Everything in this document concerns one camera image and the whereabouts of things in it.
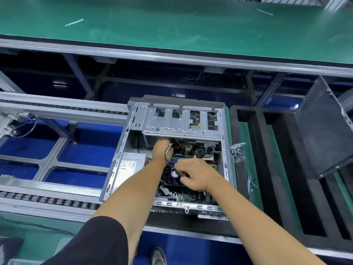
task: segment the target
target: small plastic bag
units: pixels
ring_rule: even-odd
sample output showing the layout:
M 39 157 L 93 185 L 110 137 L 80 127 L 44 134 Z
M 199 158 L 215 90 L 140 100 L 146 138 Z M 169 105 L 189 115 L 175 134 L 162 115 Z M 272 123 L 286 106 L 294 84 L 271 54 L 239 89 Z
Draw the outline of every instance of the small plastic bag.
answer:
M 233 144 L 230 148 L 231 154 L 234 158 L 234 162 L 243 162 L 245 159 L 245 156 L 242 153 L 241 147 L 245 144 L 245 142 L 238 143 L 238 144 Z

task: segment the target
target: green workbench surface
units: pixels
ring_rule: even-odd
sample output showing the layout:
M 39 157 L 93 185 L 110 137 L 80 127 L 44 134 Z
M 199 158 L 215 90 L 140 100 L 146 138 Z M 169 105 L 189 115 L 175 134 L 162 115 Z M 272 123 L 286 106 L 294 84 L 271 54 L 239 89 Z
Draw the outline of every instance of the green workbench surface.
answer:
M 313 6 L 0 0 L 0 35 L 353 64 L 353 11 Z

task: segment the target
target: person's left hand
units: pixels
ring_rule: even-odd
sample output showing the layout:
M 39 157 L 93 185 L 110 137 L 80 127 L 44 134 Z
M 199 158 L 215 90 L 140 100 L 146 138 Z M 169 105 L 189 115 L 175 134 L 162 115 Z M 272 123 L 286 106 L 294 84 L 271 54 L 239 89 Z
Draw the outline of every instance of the person's left hand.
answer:
M 169 147 L 170 139 L 166 137 L 160 137 L 153 147 L 152 161 L 158 161 L 166 165 L 166 160 L 164 157 L 165 150 Z M 167 152 L 167 158 L 171 159 L 173 155 L 173 148 L 170 147 Z

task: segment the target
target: person's right hand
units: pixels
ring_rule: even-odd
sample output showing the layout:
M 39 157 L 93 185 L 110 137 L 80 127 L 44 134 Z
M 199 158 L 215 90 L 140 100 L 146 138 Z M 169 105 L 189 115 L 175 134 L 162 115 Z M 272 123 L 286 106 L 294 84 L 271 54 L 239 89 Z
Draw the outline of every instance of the person's right hand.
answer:
M 196 191 L 210 192 L 210 188 L 216 180 L 224 180 L 214 168 L 200 158 L 179 159 L 175 164 L 175 168 L 178 171 L 183 171 L 190 175 L 190 178 L 185 176 L 181 177 L 180 182 L 186 187 Z

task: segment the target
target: shoe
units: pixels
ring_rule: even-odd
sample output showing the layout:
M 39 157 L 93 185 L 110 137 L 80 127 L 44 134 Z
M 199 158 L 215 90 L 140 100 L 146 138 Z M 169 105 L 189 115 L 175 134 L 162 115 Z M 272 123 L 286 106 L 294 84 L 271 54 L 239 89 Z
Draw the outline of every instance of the shoe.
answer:
M 160 247 L 155 247 L 151 254 L 151 265 L 167 265 L 167 258 Z

